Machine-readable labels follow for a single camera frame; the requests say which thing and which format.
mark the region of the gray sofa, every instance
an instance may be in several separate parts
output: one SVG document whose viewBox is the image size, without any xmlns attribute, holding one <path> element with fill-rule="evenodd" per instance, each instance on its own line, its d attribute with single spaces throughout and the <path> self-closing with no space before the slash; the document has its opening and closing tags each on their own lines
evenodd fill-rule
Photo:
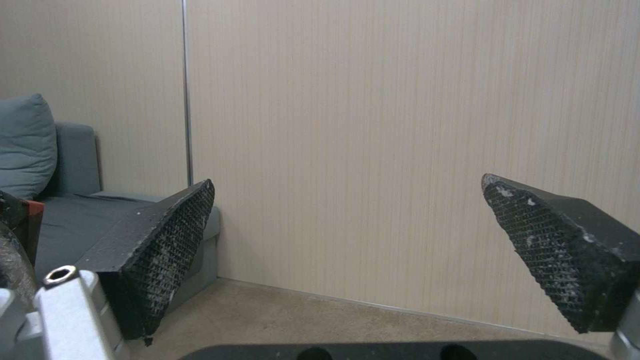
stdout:
<svg viewBox="0 0 640 360">
<path fill-rule="evenodd" d="M 90 126 L 56 123 L 56 135 L 56 170 L 35 199 L 45 204 L 35 265 L 38 279 L 53 268 L 75 264 L 123 213 L 162 199 L 101 191 L 95 134 Z M 219 233 L 220 211 L 214 206 L 200 248 L 169 310 L 215 280 Z"/>
</svg>

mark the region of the beige carpet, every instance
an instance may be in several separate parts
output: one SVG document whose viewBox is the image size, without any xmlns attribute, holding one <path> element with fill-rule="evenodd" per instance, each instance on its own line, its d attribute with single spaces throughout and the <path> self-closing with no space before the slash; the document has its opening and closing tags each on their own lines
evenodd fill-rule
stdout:
<svg viewBox="0 0 640 360">
<path fill-rule="evenodd" d="M 218 280 L 166 315 L 154 343 L 132 359 L 178 359 L 210 345 L 547 338 L 531 332 L 416 315 L 297 291 Z M 605 353 L 601 345 L 579 344 Z"/>
</svg>

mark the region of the wall panel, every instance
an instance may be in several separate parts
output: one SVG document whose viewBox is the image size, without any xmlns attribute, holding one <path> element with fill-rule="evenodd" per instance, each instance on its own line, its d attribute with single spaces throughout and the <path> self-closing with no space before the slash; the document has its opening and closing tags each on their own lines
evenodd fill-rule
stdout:
<svg viewBox="0 0 640 360">
<path fill-rule="evenodd" d="M 638 1 L 189 0 L 220 274 L 584 340 L 485 204 L 495 172 L 640 231 Z"/>
<path fill-rule="evenodd" d="M 180 1 L 0 0 L 0 98 L 93 126 L 109 191 L 186 186 L 182 54 Z"/>
</svg>

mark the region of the hole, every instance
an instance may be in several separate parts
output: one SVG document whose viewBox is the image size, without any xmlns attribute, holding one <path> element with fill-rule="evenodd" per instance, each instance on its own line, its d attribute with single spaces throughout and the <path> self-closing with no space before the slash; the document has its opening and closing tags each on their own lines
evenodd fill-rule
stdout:
<svg viewBox="0 0 640 360">
<path fill-rule="evenodd" d="M 327 350 L 319 347 L 312 347 L 301 352 L 296 360 L 333 360 L 333 358 Z"/>
<path fill-rule="evenodd" d="M 440 352 L 440 360 L 477 360 L 471 350 L 462 345 L 452 344 L 445 346 Z"/>
<path fill-rule="evenodd" d="M 62 279 L 63 277 L 67 276 L 69 274 L 69 270 L 68 269 L 60 269 L 60 270 L 56 270 L 54 272 L 52 272 L 49 275 L 49 278 L 51 280 L 58 280 L 58 279 Z"/>
</svg>

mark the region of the textured gripper pad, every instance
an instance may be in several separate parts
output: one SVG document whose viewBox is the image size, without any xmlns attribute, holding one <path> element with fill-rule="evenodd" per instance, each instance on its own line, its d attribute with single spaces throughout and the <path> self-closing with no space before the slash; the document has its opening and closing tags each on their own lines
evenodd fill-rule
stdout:
<svg viewBox="0 0 640 360">
<path fill-rule="evenodd" d="M 213 199 L 206 180 L 135 209 L 76 263 L 98 273 L 125 339 L 156 331 L 193 262 Z"/>
<path fill-rule="evenodd" d="M 578 332 L 614 331 L 640 279 L 640 236 L 591 203 L 486 174 L 484 198 Z"/>
</svg>

